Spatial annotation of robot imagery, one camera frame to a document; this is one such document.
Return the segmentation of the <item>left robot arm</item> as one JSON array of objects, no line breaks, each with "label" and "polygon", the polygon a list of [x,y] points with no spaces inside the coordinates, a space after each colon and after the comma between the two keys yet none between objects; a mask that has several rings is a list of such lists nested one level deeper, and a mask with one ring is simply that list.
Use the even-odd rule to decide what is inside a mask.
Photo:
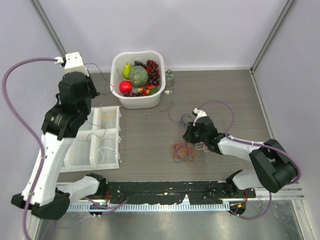
[{"label": "left robot arm", "polygon": [[11,203],[42,220],[59,220],[69,206],[85,197],[102,199],[107,192],[106,178],[88,173],[82,179],[57,187],[65,156],[80,127],[91,113],[97,92],[88,73],[66,73],[58,83],[57,103],[45,114],[41,127],[40,152],[29,182]]}]

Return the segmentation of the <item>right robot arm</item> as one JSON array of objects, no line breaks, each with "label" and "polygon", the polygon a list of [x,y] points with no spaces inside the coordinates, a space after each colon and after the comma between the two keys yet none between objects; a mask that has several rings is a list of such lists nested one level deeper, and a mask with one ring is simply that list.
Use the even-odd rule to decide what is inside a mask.
[{"label": "right robot arm", "polygon": [[300,167],[277,140],[250,142],[226,135],[218,132],[208,116],[189,122],[183,139],[191,144],[204,143],[211,152],[234,156],[252,164],[253,171],[239,170],[229,176],[231,182],[226,184],[225,190],[233,198],[248,188],[265,188],[277,193],[301,177]]}]

